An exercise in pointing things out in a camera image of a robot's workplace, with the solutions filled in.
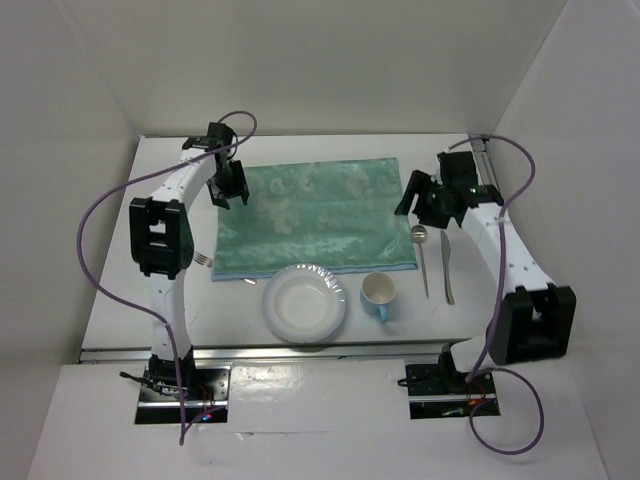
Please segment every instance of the white mug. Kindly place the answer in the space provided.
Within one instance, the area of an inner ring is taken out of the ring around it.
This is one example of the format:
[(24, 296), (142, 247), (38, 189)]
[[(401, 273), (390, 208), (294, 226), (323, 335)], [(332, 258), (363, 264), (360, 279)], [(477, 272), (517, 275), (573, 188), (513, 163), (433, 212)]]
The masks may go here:
[(380, 323), (387, 323), (387, 305), (396, 296), (396, 284), (389, 275), (376, 272), (367, 275), (360, 289), (360, 303), (364, 311), (375, 315)]

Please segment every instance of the knife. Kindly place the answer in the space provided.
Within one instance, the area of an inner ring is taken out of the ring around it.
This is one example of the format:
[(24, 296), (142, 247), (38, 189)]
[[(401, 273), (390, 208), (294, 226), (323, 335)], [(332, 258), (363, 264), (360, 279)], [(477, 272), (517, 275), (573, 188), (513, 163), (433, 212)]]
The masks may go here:
[(451, 291), (451, 279), (449, 278), (449, 258), (451, 257), (451, 244), (444, 230), (440, 230), (440, 243), (442, 244), (442, 270), (444, 271), (444, 293), (449, 305), (455, 305), (453, 292)]

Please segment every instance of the green cloth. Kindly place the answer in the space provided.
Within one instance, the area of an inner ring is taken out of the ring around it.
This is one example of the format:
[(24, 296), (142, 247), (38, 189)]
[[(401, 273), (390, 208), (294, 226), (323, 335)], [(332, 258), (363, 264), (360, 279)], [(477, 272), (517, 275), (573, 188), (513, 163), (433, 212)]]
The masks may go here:
[(416, 268), (398, 160), (245, 169), (249, 203), (218, 210), (212, 279), (270, 277), (295, 263), (337, 273)]

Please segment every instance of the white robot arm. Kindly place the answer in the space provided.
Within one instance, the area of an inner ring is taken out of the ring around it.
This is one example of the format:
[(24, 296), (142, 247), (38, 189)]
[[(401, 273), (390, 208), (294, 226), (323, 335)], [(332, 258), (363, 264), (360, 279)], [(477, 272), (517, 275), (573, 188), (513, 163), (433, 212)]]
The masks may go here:
[[(420, 223), (447, 228), (455, 219), (478, 246), (494, 280), (500, 276), (500, 223), (505, 232), (505, 282), (495, 334), (482, 366), (561, 357), (566, 353), (576, 307), (570, 287), (558, 287), (538, 266), (516, 232), (508, 213), (500, 219), (504, 201), (493, 185), (479, 185), (473, 154), (438, 155), (440, 171), (432, 177), (418, 170), (396, 209), (413, 213)], [(472, 371), (485, 347), (486, 335), (447, 345), (440, 364), (451, 375)]]
[[(211, 123), (206, 136), (191, 137), (183, 145), (181, 163), (206, 151), (229, 146), (235, 132), (222, 123)], [(216, 153), (173, 172), (150, 197), (134, 198), (129, 205), (131, 254), (147, 277), (151, 307), (171, 326), (185, 377), (193, 368), (193, 346), (187, 334), (184, 279), (194, 254), (187, 213), (207, 185), (214, 205), (229, 208), (227, 199), (249, 190), (242, 164), (228, 151)], [(155, 322), (149, 361), (152, 381), (175, 381), (174, 355), (165, 325)]]

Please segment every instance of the paper plate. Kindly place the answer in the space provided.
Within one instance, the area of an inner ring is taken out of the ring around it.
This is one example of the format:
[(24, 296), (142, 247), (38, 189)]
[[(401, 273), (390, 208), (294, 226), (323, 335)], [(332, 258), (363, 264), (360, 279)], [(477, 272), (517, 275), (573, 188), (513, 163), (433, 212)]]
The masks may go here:
[(279, 337), (312, 343), (333, 332), (347, 307), (338, 279), (318, 265), (291, 265), (276, 273), (262, 295), (267, 325)]

